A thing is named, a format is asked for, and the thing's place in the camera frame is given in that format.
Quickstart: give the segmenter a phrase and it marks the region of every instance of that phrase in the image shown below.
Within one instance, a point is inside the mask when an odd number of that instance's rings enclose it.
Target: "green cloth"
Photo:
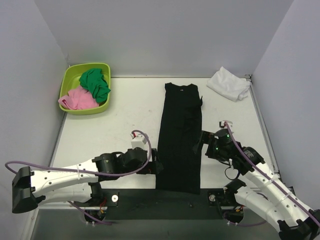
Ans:
[[[91,68],[84,72],[79,81],[81,87],[88,90],[98,104],[107,100],[110,89],[101,68]]]

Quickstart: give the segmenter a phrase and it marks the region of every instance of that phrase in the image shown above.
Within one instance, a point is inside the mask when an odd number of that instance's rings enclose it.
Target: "white wall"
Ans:
[[[281,176],[320,208],[320,1],[295,0],[253,74]]]
[[[32,0],[0,1],[0,36],[0,238],[17,240],[26,215],[11,213],[14,174],[4,164],[49,164],[63,116],[57,99],[67,66]]]
[[[70,63],[113,75],[252,74],[293,0],[35,0]]]

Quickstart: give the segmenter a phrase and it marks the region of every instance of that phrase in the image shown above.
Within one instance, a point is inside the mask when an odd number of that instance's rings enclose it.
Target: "green basket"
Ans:
[[[64,95],[67,95],[69,90],[75,89],[80,85],[79,79],[81,75],[90,70],[90,69],[102,69],[102,74],[104,76],[104,80],[108,84],[109,89],[111,89],[111,79],[110,79],[110,67],[101,62],[96,63],[83,63],[78,65],[73,65],[69,67],[64,74],[61,90],[60,90],[60,98]],[[105,102],[102,102],[99,104],[98,107],[89,108],[89,109],[79,109],[79,110],[72,110],[72,109],[66,109],[61,104],[59,104],[60,108],[70,114],[73,115],[89,115],[89,114],[97,114],[105,111],[109,106],[109,100],[110,100],[110,92],[108,94],[108,98]]]

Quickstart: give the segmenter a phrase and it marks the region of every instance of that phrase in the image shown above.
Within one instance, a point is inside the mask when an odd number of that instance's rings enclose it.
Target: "white table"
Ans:
[[[243,146],[253,147],[273,166],[252,95],[239,102],[230,101],[206,87],[207,78],[113,78],[110,104],[105,112],[94,115],[66,116],[58,141],[53,167],[66,167],[92,159],[103,153],[125,152],[131,147],[130,133],[138,129],[148,134],[152,147],[158,145],[160,123],[165,100],[165,83],[195,84],[203,96],[202,129],[219,130],[219,121],[233,122],[234,137]],[[222,188],[230,182],[225,177],[227,166],[205,156],[202,149],[201,188]],[[230,178],[237,171],[227,171]],[[154,175],[133,174],[115,181],[101,182],[109,189],[154,189]]]

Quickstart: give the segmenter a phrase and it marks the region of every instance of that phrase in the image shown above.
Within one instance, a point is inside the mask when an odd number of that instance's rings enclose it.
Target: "folded white cloth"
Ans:
[[[223,66],[206,83],[207,87],[234,102],[248,96],[250,85],[251,82],[233,75]]]

